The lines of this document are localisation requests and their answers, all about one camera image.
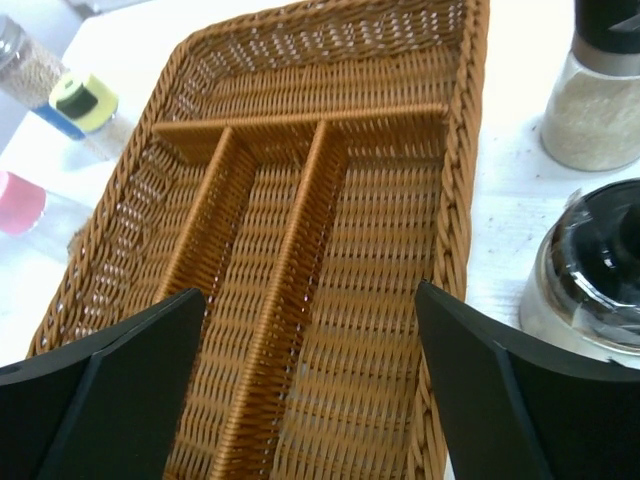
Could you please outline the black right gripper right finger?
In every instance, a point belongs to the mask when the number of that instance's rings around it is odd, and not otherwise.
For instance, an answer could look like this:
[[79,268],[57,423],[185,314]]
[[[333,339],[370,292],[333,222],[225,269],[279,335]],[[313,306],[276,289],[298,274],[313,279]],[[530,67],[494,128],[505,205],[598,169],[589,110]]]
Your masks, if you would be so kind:
[[428,281],[415,305],[456,478],[638,478],[638,370],[553,346]]

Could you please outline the yellow cap spice bottle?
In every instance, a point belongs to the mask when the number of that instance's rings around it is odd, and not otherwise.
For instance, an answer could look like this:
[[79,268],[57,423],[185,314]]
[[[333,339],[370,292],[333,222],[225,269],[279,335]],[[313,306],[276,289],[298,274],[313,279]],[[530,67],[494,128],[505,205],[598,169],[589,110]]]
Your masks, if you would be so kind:
[[134,129],[119,96],[90,73],[65,72],[49,94],[49,105],[86,137],[105,160],[117,160]]

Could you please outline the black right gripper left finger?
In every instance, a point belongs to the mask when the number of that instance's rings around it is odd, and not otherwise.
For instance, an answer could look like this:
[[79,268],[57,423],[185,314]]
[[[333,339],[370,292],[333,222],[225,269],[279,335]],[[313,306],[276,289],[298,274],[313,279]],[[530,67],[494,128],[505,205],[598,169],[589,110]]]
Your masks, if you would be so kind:
[[190,288],[1,369],[4,479],[159,479],[198,351]]

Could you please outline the blue label silver cap bottle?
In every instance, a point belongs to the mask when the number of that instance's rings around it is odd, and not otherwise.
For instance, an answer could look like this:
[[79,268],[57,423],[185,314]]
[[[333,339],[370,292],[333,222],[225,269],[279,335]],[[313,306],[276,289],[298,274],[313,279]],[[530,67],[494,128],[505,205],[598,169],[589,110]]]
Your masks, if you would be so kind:
[[49,104],[49,95],[67,71],[62,61],[11,17],[1,15],[1,90],[68,138],[85,134]]

